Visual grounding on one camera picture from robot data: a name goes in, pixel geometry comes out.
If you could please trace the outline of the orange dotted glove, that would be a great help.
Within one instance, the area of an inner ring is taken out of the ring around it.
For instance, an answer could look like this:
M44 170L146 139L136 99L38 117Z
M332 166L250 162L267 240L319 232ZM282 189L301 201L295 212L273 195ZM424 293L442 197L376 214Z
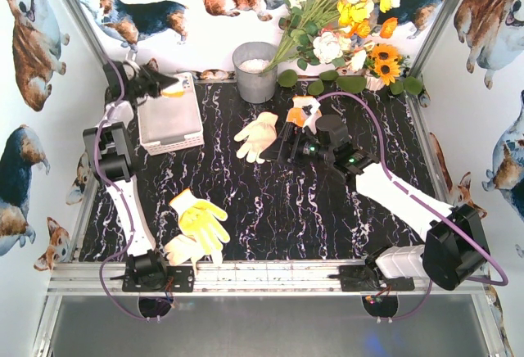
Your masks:
M286 122L292 122L302 128L305 117L302 114L301 107L307 104L313 98L316 99L313 96L294 96L292 98L293 107L287 113Z

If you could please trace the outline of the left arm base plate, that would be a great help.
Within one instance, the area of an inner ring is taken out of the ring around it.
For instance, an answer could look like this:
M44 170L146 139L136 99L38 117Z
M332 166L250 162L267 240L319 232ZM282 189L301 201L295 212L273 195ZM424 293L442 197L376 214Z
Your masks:
M192 292L195 273L190 266L146 265L144 268L126 269L122 283L124 292Z

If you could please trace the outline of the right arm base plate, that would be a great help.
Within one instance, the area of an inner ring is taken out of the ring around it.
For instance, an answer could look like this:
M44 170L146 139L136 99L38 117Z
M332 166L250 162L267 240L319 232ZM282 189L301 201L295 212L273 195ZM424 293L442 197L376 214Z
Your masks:
M412 278L386 278L373 262L364 259L346 260L327 276L337 280L341 290L349 291L413 291Z

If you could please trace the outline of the yellow palm glove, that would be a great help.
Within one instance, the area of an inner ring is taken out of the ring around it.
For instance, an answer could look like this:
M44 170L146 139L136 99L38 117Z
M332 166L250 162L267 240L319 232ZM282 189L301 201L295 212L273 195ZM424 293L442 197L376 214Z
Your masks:
M226 211L210 201L195 197L189 188L173 198L169 205L178 216L180 234L199 242L213 264L222 264L224 244L230 241L222 225L228 218Z

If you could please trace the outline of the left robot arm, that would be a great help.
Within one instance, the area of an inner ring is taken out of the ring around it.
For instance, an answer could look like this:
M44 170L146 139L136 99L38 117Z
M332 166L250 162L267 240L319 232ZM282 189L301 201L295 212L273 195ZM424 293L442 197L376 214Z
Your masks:
M88 164L109 193L124 232L126 245L122 253L127 259L120 276L123 290L159 291L168 282L168 269L142 210L128 124L140 100L159 97L163 89L178 80L130 59L110 60L104 72L108 87L102 120L83 131Z

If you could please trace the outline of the white plastic storage basket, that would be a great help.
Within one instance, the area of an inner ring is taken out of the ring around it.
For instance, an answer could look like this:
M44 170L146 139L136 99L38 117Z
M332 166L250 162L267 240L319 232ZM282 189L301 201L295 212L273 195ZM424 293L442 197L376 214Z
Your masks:
M148 97L138 107L141 146L151 156L204 144L203 124L193 77L176 74L185 87L182 97Z

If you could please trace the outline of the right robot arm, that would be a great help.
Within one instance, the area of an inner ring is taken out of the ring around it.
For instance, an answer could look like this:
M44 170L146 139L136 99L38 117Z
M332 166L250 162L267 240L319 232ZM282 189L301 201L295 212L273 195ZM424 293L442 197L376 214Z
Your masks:
M427 278L453 291L486 262L489 252L476 209L438 201L395 176L376 156L353 145L337 115L319 117L314 129L285 123L261 157L283 165L316 163L407 224L421 244L381 248L368 262L384 279Z

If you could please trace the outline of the white glove orange cuff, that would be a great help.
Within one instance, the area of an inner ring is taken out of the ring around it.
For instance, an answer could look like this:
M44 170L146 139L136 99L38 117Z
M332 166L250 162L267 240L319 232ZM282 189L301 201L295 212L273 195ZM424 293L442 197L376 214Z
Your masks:
M185 87L182 82L177 82L169 87L166 87L160 91L162 97L178 98L182 97L185 92Z

